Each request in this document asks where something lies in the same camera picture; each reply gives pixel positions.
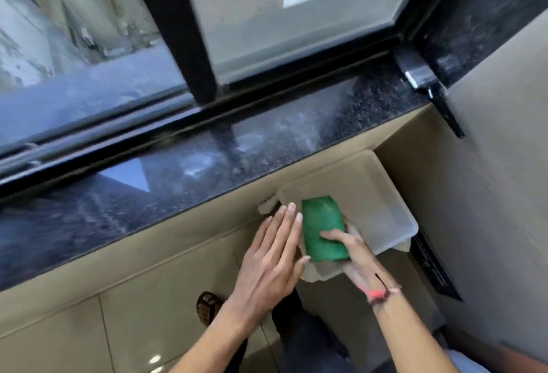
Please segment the person's left hand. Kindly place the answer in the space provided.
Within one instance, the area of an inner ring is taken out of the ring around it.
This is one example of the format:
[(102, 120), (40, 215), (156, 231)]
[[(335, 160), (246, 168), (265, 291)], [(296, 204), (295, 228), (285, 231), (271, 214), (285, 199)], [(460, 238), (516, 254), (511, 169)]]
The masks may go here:
[(248, 258), (247, 250), (234, 291), (229, 299), (249, 303), (260, 313), (260, 302), (262, 300), (276, 305), (277, 302), (288, 296), (294, 289), (291, 288), (291, 270), (298, 260), (298, 244), (302, 236), (302, 230), (303, 215), (296, 209), (291, 233), (283, 249), (282, 256), (276, 265), (269, 262), (268, 253), (262, 258), (251, 260)]

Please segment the person's right hand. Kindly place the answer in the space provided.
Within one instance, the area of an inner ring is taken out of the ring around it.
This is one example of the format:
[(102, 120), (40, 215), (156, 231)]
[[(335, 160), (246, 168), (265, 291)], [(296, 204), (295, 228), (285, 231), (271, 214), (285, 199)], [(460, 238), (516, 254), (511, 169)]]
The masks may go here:
[(398, 287), (400, 284), (382, 266), (359, 233), (351, 227), (350, 233), (357, 237), (357, 251), (350, 255), (350, 262), (343, 264), (343, 272), (362, 292), (366, 290)]

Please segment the green scrub sponge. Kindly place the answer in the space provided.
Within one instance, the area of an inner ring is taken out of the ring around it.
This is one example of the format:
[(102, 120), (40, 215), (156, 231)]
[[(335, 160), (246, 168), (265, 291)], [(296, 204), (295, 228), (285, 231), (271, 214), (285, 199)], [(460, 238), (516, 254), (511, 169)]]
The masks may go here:
[(306, 254), (312, 263), (343, 261), (350, 255), (341, 242), (322, 237), (322, 232), (338, 229), (346, 231), (339, 206), (331, 196), (304, 199), (301, 202), (303, 214), (303, 238)]

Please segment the translucent plastic container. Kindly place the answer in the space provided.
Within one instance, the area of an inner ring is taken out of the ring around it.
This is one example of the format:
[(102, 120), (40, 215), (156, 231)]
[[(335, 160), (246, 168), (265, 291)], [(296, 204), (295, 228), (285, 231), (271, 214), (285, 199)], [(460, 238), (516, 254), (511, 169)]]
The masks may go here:
[(289, 180), (257, 209), (266, 215), (278, 202), (293, 202), (300, 210), (302, 200), (321, 196), (338, 204), (375, 255), (388, 249), (410, 252), (419, 225), (372, 150)]

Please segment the person's right forearm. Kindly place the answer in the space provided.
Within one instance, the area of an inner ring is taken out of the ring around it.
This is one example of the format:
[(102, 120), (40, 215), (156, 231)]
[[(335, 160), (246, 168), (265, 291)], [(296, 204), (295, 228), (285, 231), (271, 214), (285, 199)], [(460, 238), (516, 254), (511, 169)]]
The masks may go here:
[(397, 373), (460, 373), (402, 292), (372, 308)]

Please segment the person's left forearm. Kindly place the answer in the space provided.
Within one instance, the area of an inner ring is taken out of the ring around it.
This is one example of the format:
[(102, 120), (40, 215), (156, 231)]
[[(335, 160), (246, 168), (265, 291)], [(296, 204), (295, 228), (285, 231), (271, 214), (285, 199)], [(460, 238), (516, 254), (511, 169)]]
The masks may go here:
[(205, 332), (169, 373), (239, 373), (260, 313), (249, 303), (233, 299), (210, 309), (213, 318)]

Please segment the pink thread wristband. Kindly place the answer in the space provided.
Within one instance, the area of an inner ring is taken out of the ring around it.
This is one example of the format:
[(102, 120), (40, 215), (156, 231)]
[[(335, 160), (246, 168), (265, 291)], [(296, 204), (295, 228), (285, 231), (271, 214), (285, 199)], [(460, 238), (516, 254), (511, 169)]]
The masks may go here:
[(375, 289), (375, 290), (366, 290), (364, 293), (366, 295), (368, 303), (374, 307), (377, 305), (383, 305), (389, 297), (401, 293), (401, 286), (385, 288), (384, 290)]

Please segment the dark trousers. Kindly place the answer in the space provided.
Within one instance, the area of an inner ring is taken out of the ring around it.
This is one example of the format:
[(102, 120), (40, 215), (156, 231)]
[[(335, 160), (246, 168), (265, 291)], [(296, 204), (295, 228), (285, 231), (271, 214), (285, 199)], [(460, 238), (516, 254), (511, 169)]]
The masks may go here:
[(274, 305), (261, 304), (261, 319), (267, 311), (282, 343), (279, 373), (356, 373), (346, 346), (319, 318), (309, 314), (293, 289)]

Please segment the brown sandal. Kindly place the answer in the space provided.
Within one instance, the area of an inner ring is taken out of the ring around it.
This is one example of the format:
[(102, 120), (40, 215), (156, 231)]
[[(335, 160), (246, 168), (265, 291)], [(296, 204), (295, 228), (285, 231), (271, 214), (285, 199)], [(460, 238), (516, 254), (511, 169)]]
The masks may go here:
[(198, 319), (205, 327), (209, 327), (223, 306), (224, 300), (215, 293), (202, 292), (196, 303)]

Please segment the black granite window sill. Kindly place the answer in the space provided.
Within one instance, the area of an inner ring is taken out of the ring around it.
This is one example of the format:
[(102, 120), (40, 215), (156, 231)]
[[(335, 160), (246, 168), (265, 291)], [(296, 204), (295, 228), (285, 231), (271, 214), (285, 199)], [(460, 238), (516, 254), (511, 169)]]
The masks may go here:
[(381, 56), (27, 192), (0, 206), (0, 292), (428, 102)]

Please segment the black granite window jamb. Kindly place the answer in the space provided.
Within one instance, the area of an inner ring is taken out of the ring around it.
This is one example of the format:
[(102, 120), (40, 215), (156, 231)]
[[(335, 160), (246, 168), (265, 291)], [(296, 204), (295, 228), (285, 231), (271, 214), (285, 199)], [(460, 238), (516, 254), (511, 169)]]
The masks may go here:
[(548, 0), (441, 0), (413, 42), (451, 87), (546, 9)]

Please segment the black window frame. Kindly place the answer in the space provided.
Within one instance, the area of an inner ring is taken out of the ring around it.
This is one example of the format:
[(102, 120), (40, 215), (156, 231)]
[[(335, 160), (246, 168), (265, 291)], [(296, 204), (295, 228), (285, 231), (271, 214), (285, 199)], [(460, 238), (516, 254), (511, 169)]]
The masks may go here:
[(30, 141), (30, 148), (20, 146), (2, 152), (0, 207), (118, 164), (150, 147), (171, 144), (179, 134), (278, 94), (307, 89), (336, 72), (353, 70), (410, 36), (438, 2), (409, 0), (387, 27), (374, 28), (353, 40), (344, 39), (341, 44), (222, 85), (214, 76), (190, 0), (145, 0), (153, 7), (160, 32), (167, 35), (168, 50), (175, 57), (184, 84), (163, 87), (143, 102), (37, 137)]

